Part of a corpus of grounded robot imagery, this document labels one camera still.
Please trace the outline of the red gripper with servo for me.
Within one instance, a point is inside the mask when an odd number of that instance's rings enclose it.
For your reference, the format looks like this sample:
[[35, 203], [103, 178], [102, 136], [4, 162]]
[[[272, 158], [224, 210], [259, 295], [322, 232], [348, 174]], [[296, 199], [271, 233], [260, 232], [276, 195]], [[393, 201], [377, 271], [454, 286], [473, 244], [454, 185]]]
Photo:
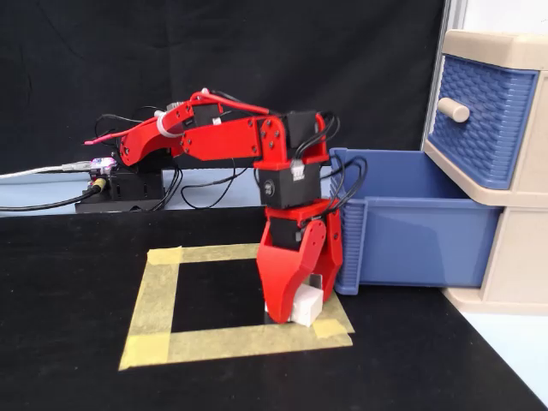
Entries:
[[265, 207], [275, 247], [259, 245], [257, 266], [268, 313], [275, 322], [289, 320], [296, 290], [310, 274], [321, 276], [323, 302], [330, 298], [343, 263], [339, 206], [337, 199], [315, 199], [289, 208]]

